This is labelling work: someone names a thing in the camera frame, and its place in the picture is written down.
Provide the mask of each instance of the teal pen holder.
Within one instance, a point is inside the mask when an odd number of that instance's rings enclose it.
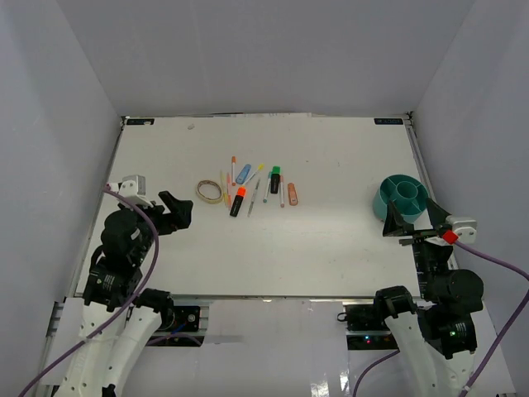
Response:
[[[426,209],[427,198],[427,189],[418,180],[407,175],[392,175],[384,179],[374,196],[373,211],[378,219],[385,221],[391,200],[404,220],[414,223]]]

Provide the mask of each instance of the gray wall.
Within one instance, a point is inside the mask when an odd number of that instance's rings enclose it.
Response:
[[[474,0],[59,0],[121,115],[402,113]]]
[[[477,249],[529,271],[529,4],[478,0],[417,110],[417,134],[439,202],[478,219]],[[485,282],[496,329],[527,291],[508,270],[456,250]],[[529,310],[502,343],[520,396],[529,396]]]
[[[0,392],[36,374],[119,119],[55,0],[0,0]]]

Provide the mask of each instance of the white table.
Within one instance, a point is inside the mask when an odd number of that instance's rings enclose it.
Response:
[[[197,182],[218,181],[220,170],[231,168],[233,155],[237,174],[245,163],[265,163],[250,218],[246,214],[257,178],[238,218],[230,217],[223,203],[207,204],[195,195]],[[274,195],[262,202],[273,165],[281,166],[285,186],[295,183],[297,207],[281,208]],[[396,238],[382,238],[383,224],[371,207],[387,176],[419,179],[404,125],[310,115],[156,118],[152,126],[124,128],[109,180],[133,174],[146,177],[147,195],[158,203],[161,190],[194,201],[191,227],[160,238],[151,288],[197,296],[342,298],[405,285],[419,295],[411,248],[401,247]],[[103,221],[116,209],[117,201],[105,195],[78,293]],[[416,226],[429,226],[426,214]]]

